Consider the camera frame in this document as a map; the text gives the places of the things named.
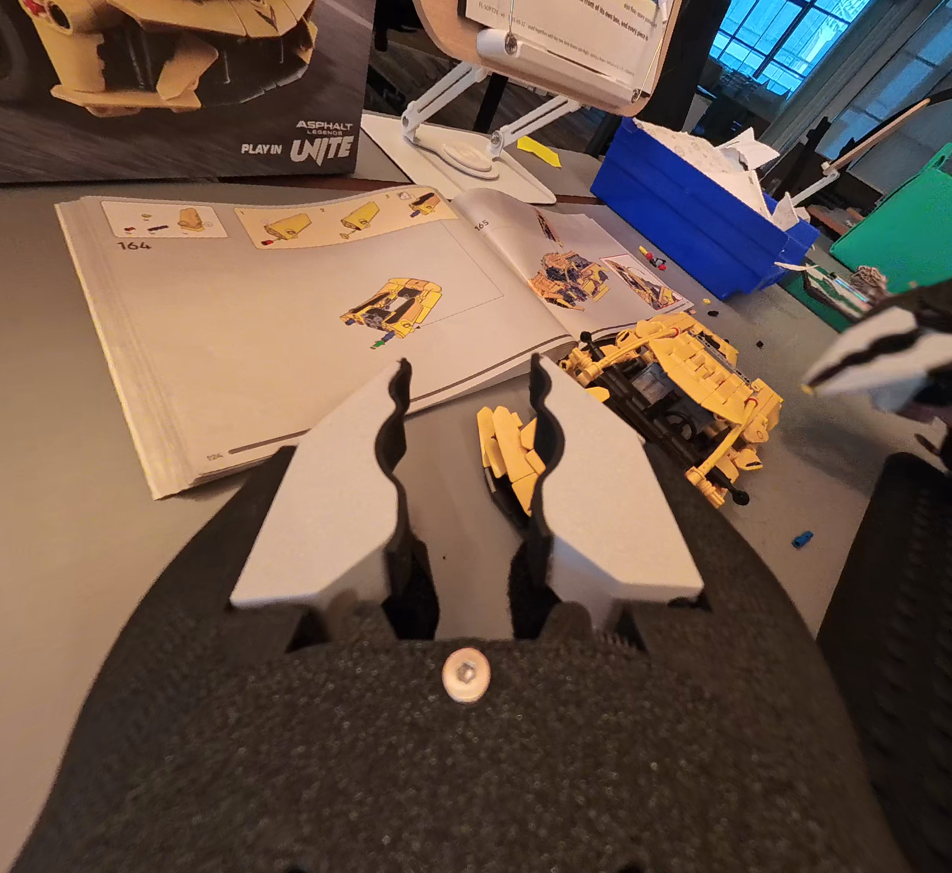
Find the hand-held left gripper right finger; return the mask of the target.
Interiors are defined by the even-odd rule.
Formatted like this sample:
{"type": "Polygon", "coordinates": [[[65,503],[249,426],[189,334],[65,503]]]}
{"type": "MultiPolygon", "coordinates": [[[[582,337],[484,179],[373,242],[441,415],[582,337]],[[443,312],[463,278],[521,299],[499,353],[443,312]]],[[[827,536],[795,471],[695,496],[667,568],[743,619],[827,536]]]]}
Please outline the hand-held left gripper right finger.
{"type": "Polygon", "coordinates": [[[637,431],[534,354],[530,405],[544,464],[532,492],[530,579],[597,628],[625,605],[696,606],[704,581],[637,431]]]}

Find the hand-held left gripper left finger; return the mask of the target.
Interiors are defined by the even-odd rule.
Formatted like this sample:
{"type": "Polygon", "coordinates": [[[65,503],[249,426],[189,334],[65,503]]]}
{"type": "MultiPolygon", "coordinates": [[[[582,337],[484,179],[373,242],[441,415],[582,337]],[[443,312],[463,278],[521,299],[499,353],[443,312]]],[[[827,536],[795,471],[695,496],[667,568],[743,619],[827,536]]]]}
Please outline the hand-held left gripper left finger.
{"type": "Polygon", "coordinates": [[[389,362],[300,441],[231,594],[235,608],[401,597],[414,535],[395,476],[411,363],[389,362]]]}

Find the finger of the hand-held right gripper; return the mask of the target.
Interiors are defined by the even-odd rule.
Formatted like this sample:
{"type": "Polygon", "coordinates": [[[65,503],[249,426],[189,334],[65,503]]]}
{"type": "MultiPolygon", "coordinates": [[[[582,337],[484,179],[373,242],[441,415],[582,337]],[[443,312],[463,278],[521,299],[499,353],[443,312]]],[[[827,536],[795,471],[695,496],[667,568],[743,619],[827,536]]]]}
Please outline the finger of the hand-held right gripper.
{"type": "Polygon", "coordinates": [[[859,394],[884,413],[898,414],[920,394],[937,385],[950,370],[951,337],[921,333],[910,346],[858,361],[859,353],[843,358],[809,378],[809,391],[823,396],[859,394]]]}
{"type": "Polygon", "coordinates": [[[809,387],[809,378],[826,367],[833,366],[843,358],[855,353],[858,361],[869,360],[880,353],[904,349],[921,333],[926,333],[925,318],[916,318],[903,309],[888,309],[877,315],[877,320],[862,321],[839,335],[834,344],[818,361],[804,372],[803,387],[809,387]]]}

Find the yellow brick subassembly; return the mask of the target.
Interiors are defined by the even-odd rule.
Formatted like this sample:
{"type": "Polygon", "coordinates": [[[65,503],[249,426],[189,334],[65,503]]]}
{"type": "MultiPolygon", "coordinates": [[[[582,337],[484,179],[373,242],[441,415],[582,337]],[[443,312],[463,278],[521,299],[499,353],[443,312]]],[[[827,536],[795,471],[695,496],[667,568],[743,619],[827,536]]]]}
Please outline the yellow brick subassembly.
{"type": "Polygon", "coordinates": [[[532,516],[534,492],[546,470],[536,450],[537,423],[533,418],[525,424],[503,406],[477,412],[483,475],[494,502],[517,524],[532,516]]]}

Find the yellow brick car model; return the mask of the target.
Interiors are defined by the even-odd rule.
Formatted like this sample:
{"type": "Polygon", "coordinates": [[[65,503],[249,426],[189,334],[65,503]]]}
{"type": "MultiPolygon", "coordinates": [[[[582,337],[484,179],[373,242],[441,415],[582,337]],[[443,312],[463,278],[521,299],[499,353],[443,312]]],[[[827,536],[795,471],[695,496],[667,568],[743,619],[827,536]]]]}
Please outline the yellow brick car model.
{"type": "Polygon", "coordinates": [[[661,449],[714,507],[740,507],[739,486],[764,464],[780,395],[737,367],[738,352],[693,315],[640,320],[614,336],[584,332],[559,366],[661,449]]]}

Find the grey desk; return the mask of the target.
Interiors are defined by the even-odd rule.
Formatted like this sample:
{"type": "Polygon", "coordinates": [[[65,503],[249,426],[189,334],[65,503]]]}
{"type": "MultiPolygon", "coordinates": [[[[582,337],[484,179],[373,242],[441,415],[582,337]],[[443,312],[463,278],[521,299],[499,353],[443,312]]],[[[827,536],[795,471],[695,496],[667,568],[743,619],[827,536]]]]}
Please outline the grey desk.
{"type": "MultiPolygon", "coordinates": [[[[287,204],[307,189],[325,200],[402,180],[363,138],[344,178],[2,187],[2,870],[30,834],[127,618],[243,479],[151,500],[54,205],[86,194],[287,204]]],[[[835,334],[784,291],[713,308],[710,326],[784,399],[750,505],[721,513],[816,633],[887,455],[925,459],[916,434],[938,443],[944,429],[863,399],[806,395],[803,370],[835,334]],[[807,530],[810,543],[792,547],[807,530]]]]}

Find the model kit box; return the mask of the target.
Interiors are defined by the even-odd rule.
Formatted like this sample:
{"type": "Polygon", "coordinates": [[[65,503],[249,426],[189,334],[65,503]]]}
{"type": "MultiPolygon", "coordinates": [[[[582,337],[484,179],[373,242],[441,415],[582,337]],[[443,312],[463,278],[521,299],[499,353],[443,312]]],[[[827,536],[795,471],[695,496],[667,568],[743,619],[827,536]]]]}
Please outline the model kit box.
{"type": "Polygon", "coordinates": [[[847,279],[808,266],[803,270],[803,289],[807,298],[851,322],[861,320],[889,296],[887,277],[870,266],[860,267],[847,279]]]}

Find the green storage bin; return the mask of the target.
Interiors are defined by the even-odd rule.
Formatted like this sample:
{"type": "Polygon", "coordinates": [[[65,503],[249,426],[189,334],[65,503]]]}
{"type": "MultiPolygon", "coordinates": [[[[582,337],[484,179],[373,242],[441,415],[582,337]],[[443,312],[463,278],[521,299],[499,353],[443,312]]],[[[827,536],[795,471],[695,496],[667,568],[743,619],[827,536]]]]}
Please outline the green storage bin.
{"type": "Polygon", "coordinates": [[[873,308],[868,296],[817,266],[790,268],[779,284],[836,332],[848,330],[873,308]]]}

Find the green board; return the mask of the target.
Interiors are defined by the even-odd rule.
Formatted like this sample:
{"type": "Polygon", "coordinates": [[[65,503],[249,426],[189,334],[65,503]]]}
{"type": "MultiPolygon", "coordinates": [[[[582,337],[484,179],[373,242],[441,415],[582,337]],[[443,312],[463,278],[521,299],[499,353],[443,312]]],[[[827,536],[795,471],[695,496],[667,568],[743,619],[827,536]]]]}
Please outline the green board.
{"type": "Polygon", "coordinates": [[[852,272],[877,269],[899,294],[951,277],[951,145],[833,243],[831,256],[852,272]]]}

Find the open instruction booklet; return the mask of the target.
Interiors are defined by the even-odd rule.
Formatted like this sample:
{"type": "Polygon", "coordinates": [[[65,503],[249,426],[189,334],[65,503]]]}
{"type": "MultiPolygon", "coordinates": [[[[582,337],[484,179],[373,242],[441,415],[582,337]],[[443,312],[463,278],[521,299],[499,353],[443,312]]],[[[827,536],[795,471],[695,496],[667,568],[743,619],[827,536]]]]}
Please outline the open instruction booklet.
{"type": "Polygon", "coordinates": [[[415,412],[695,307],[587,215],[497,189],[56,213],[154,499],[296,442],[393,362],[415,412]]]}

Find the scattered small brick pins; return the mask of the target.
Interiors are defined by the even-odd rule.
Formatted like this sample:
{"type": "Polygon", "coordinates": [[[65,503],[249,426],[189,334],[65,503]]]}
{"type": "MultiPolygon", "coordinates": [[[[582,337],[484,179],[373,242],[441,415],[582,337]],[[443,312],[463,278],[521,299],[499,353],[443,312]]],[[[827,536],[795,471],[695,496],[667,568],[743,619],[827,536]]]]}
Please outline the scattered small brick pins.
{"type": "MultiPolygon", "coordinates": [[[[657,270],[658,272],[664,272],[664,271],[666,271],[666,268],[667,268],[667,261],[666,261],[666,259],[664,259],[663,257],[657,256],[654,252],[649,251],[649,250],[648,250],[647,248],[645,248],[644,246],[639,246],[639,253],[640,253],[640,254],[642,255],[642,257],[649,263],[649,265],[650,265],[652,268],[654,268],[654,269],[657,270]]],[[[708,305],[708,304],[711,303],[711,301],[709,301],[707,298],[703,298],[703,303],[706,304],[706,305],[708,305]]],[[[719,315],[719,313],[720,313],[720,311],[717,310],[717,309],[708,309],[708,316],[709,316],[709,317],[717,317],[717,316],[719,315]]],[[[764,342],[763,340],[758,339],[757,342],[756,342],[756,347],[757,347],[757,349],[764,349],[764,348],[765,348],[765,342],[764,342]]]]}

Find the blue storage bin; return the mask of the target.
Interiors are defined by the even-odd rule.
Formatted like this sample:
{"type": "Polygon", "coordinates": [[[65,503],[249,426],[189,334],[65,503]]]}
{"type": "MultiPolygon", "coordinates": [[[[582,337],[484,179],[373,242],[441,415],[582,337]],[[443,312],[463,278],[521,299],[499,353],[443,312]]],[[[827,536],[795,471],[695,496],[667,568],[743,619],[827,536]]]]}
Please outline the blue storage bin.
{"type": "Polygon", "coordinates": [[[819,237],[799,221],[784,231],[649,132],[625,118],[592,194],[719,299],[776,284],[819,237]]]}

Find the crumpled white paper bags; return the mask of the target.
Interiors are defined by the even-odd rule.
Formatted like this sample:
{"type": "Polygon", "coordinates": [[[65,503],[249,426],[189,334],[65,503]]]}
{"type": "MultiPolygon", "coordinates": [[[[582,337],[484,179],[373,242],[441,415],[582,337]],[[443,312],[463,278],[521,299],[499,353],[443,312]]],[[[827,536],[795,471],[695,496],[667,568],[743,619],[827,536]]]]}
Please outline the crumpled white paper bags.
{"type": "Polygon", "coordinates": [[[649,169],[662,175],[661,198],[718,241],[721,248],[753,271],[766,268],[802,272],[813,239],[795,230],[806,222],[786,195],[768,207],[759,172],[779,159],[777,149],[747,128],[726,143],[713,145],[686,131],[635,119],[634,129],[650,139],[649,169]]]}

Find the black studded mat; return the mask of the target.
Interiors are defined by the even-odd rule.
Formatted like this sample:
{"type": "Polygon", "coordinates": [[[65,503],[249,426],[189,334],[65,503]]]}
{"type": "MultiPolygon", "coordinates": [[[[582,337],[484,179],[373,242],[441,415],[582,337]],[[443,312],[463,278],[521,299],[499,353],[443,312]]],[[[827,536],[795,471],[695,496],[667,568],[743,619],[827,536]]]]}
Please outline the black studded mat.
{"type": "Polygon", "coordinates": [[[887,458],[817,636],[914,871],[951,870],[950,492],[887,458]]]}

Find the white document stand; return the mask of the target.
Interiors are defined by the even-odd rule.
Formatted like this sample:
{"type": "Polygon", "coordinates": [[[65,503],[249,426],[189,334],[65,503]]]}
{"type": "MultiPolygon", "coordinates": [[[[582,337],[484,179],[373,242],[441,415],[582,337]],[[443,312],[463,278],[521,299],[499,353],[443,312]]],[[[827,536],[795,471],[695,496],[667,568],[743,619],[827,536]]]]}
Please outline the white document stand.
{"type": "Polygon", "coordinates": [[[658,0],[649,20],[651,58],[633,73],[596,69],[579,54],[557,52],[553,40],[530,31],[530,22],[512,18],[506,29],[482,28],[475,36],[475,58],[463,60],[407,105],[399,118],[363,118],[361,129],[411,183],[439,192],[446,200],[470,189],[495,189],[521,202],[553,205],[556,195],[508,153],[529,136],[584,106],[633,117],[649,100],[660,55],[668,42],[673,0],[658,0]],[[431,123],[443,107],[492,72],[521,79],[547,92],[532,111],[490,133],[449,129],[431,123]]]}

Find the dark toy car set box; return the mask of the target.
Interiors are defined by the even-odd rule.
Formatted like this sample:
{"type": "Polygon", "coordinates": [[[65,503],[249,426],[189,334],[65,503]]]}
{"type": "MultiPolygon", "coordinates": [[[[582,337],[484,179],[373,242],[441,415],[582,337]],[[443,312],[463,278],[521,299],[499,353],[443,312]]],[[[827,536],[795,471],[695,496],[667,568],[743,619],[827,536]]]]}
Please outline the dark toy car set box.
{"type": "Polygon", "coordinates": [[[376,0],[1,0],[3,184],[345,175],[376,0]]]}

